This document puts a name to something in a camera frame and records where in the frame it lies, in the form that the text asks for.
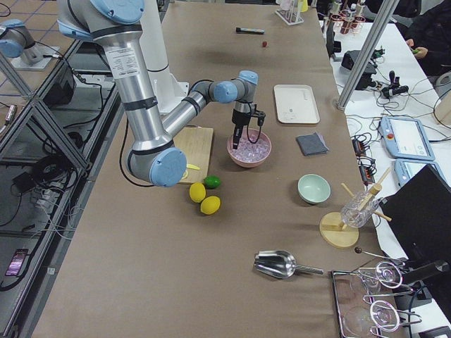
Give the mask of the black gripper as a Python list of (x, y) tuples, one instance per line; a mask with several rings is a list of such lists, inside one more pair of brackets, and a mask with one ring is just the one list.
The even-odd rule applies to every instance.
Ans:
[(232, 115), (232, 122), (235, 124), (233, 132), (233, 148), (238, 148), (243, 126), (248, 125), (252, 117), (251, 104), (235, 104)]

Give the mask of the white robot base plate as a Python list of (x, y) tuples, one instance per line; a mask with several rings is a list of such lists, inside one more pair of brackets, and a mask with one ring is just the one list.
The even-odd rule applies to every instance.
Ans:
[(160, 115), (168, 115), (187, 96), (188, 82), (179, 82), (169, 68), (148, 71)]

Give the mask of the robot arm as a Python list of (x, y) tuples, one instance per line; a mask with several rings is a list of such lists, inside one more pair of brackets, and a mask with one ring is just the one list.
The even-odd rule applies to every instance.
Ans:
[(173, 137), (211, 102), (233, 102), (233, 148), (251, 118), (263, 125), (265, 114), (254, 104), (258, 75), (242, 70), (222, 82), (200, 80), (167, 115), (159, 112), (142, 49), (142, 22), (161, 28), (158, 6), (146, 1), (58, 1), (60, 32), (101, 46), (128, 117), (134, 142), (128, 152), (128, 172), (157, 187), (179, 183), (187, 167), (185, 154)]

